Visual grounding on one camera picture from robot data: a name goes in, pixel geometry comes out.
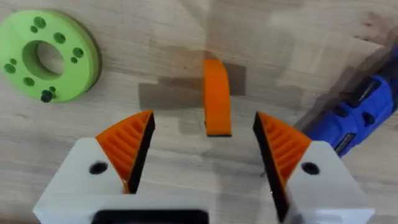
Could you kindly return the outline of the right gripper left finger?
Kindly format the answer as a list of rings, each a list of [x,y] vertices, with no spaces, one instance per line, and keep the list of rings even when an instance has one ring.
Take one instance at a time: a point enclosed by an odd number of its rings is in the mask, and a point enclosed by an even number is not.
[[[138,189],[154,129],[147,110],[77,140],[37,204],[154,206],[155,193]]]

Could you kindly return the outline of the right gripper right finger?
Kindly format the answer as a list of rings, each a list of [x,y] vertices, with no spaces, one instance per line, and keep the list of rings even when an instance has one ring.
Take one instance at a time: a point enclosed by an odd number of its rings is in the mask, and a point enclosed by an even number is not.
[[[332,147],[267,114],[253,131],[281,223],[367,223],[375,214]]]

